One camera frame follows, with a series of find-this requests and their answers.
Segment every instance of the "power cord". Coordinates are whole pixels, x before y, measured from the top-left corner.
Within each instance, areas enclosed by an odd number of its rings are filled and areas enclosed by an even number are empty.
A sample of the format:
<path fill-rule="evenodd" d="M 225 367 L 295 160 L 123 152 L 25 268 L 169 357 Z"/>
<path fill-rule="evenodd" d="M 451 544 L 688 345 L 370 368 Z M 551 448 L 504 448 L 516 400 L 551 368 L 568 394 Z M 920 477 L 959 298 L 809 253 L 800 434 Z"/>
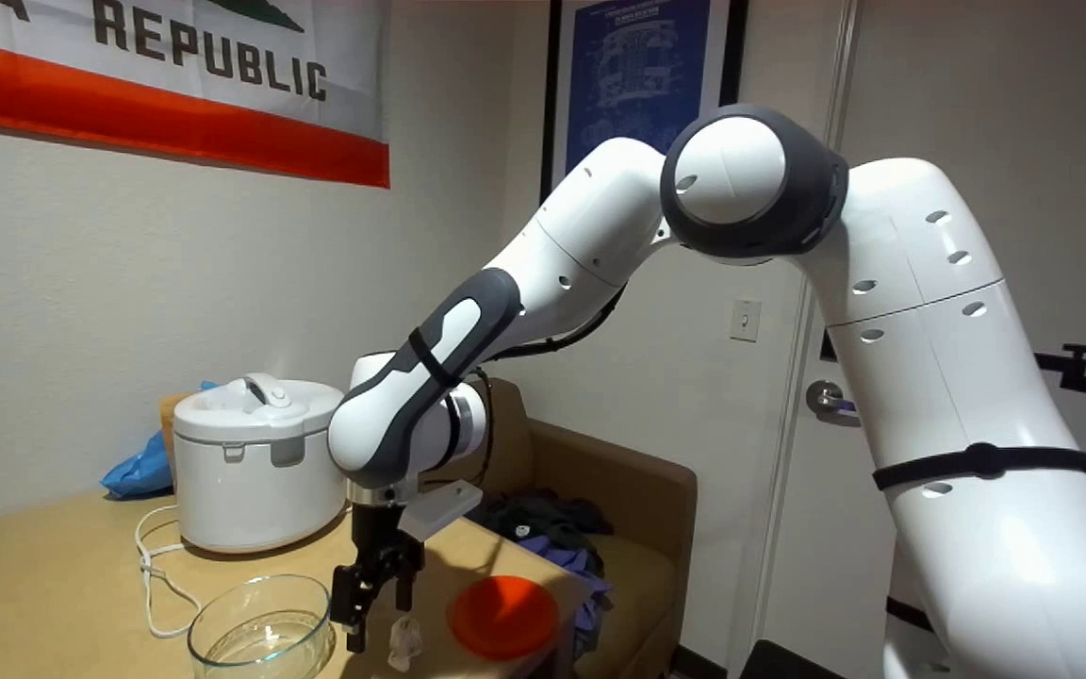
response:
<path fill-rule="evenodd" d="M 184 551 L 181 538 L 147 546 L 147 536 L 153 533 L 150 519 L 162 517 L 162 513 L 172 513 L 172 509 L 178 509 L 178 506 L 153 506 L 153 509 L 147 509 L 147 513 L 137 519 L 137 527 L 130 527 L 130 546 L 137 546 L 137 557 L 139 557 L 139 597 L 144 597 L 139 609 L 144 609 L 144 622 L 147 622 L 147 629 L 150 629 L 153 638 L 181 638 L 181 633 L 191 626 L 191 620 L 198 616 L 198 609 L 203 609 L 191 594 L 184 594 L 181 586 L 172 586 L 172 580 L 164 577 L 164 570 L 158 570 L 158 557 L 162 557 L 162 555 Z M 162 590 L 169 590 L 178 600 L 189 605 L 191 616 L 189 616 L 184 622 L 178 622 L 178 626 L 158 626 L 158 620 L 153 620 L 153 580 L 158 580 Z"/>

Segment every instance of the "orange object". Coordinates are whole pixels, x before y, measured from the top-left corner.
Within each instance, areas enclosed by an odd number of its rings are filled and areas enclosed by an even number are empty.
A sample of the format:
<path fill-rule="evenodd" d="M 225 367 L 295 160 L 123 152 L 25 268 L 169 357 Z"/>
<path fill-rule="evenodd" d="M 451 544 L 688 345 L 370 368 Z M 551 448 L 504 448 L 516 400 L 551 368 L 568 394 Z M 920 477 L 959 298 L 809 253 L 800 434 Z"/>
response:
<path fill-rule="evenodd" d="M 558 633 L 558 609 L 545 590 L 523 577 L 482 577 L 448 609 L 460 646 L 486 659 L 543 651 Z"/>

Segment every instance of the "rice cooker lid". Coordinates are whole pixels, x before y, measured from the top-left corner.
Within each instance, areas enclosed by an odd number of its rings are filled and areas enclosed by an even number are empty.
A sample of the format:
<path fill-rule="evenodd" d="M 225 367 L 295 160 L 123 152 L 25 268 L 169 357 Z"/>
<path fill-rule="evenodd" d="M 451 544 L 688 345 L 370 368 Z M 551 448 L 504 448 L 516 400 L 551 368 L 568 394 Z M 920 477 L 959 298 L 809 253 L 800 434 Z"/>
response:
<path fill-rule="evenodd" d="M 172 431 L 196 441 L 285 441 L 328 426 L 343 394 L 316 380 L 243 372 L 217 389 L 184 397 Z"/>

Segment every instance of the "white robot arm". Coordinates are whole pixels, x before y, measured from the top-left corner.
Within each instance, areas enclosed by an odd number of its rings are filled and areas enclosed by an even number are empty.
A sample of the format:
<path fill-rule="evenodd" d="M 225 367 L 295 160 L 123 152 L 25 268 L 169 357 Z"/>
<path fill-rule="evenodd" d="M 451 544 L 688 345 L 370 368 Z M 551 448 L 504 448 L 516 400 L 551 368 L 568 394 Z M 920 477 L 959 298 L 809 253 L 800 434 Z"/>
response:
<path fill-rule="evenodd" d="M 663 241 L 793 257 L 805 273 L 900 536 L 897 597 L 923 609 L 946 663 L 1086 677 L 1086 454 L 1035 377 L 976 220 L 934 167 L 848 170 L 773 111 L 727 107 L 667 156 L 594 146 L 523 235 L 348 394 L 328 431 L 334 463 L 370 492 L 442 463 L 448 446 L 416 426 L 460 377 L 584 333 Z M 944 668 L 917 650 L 892 629 L 882 670 Z"/>

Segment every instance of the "white rice cooker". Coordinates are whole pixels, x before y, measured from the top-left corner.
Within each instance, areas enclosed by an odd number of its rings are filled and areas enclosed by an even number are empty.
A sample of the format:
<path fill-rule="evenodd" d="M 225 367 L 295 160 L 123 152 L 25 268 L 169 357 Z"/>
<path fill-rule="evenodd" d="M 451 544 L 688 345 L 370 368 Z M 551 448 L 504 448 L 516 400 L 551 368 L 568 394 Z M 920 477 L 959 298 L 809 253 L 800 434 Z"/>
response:
<path fill-rule="evenodd" d="M 343 513 L 343 472 L 323 431 L 343 394 L 249 372 L 172 406 L 181 536 L 249 555 L 299 544 Z"/>

